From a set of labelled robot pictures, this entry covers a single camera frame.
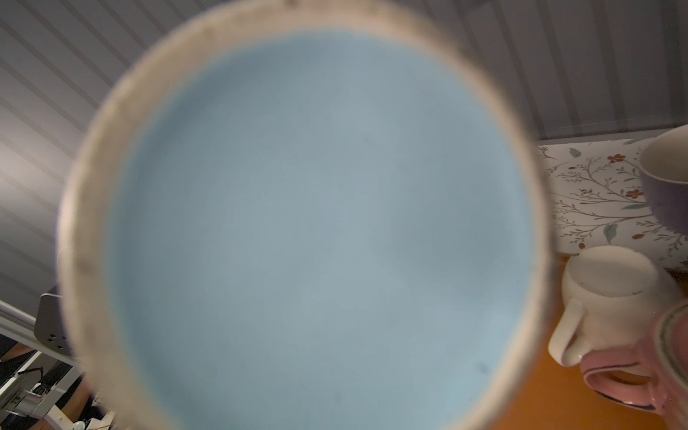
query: striped ceiling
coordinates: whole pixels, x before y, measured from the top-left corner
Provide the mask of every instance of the striped ceiling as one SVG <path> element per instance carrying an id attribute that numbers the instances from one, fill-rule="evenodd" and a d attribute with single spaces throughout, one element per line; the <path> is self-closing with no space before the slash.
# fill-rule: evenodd
<path id="1" fill-rule="evenodd" d="M 686 123 L 688 2 L 399 0 L 496 75 L 537 138 Z M 83 134 L 148 47 L 219 0 L 2 0 L 0 299 L 54 284 L 55 221 Z"/>

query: floral pattern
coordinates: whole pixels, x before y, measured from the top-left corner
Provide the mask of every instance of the floral pattern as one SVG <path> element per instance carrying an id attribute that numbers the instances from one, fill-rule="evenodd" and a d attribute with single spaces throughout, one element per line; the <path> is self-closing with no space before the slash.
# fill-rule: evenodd
<path id="1" fill-rule="evenodd" d="M 659 224 L 638 176 L 638 156 L 652 139 L 537 147 L 555 201 L 559 251 L 633 248 L 666 268 L 688 272 L 688 237 Z"/>

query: white mug handle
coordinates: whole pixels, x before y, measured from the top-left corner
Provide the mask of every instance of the white mug handle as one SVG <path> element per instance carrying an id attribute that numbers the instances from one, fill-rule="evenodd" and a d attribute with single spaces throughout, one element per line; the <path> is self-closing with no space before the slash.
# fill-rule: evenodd
<path id="1" fill-rule="evenodd" d="M 566 304 L 563 315 L 552 333 L 549 344 L 549 352 L 552 358 L 564 367 L 571 367 L 581 362 L 581 359 L 592 347 L 581 337 L 577 338 L 573 345 L 567 348 L 569 342 L 575 336 L 576 330 L 585 316 L 585 307 L 580 301 L 570 299 Z"/>

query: orange table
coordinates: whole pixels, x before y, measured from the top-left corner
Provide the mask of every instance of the orange table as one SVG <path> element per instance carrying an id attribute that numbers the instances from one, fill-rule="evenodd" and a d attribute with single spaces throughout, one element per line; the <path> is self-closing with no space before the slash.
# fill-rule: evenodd
<path id="1" fill-rule="evenodd" d="M 562 267 L 568 257 L 562 257 Z M 688 276 L 673 274 L 688 293 Z M 562 305 L 557 305 L 561 315 Z M 552 322 L 550 333 L 557 321 Z M 492 430 L 665 430 L 662 418 L 602 398 L 586 387 L 577 366 L 559 366 L 547 353 L 547 341 L 504 415 Z"/>

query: pink mug handle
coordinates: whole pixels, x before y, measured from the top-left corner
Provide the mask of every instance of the pink mug handle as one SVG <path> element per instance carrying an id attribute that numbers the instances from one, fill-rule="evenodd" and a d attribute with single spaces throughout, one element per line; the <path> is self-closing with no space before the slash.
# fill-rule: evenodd
<path id="1" fill-rule="evenodd" d="M 581 360 L 581 372 L 586 385 L 603 397 L 634 409 L 662 414 L 666 391 L 651 380 L 643 385 L 625 384 L 603 375 L 603 372 L 623 371 L 652 375 L 651 368 L 641 362 L 632 347 L 592 351 Z"/>

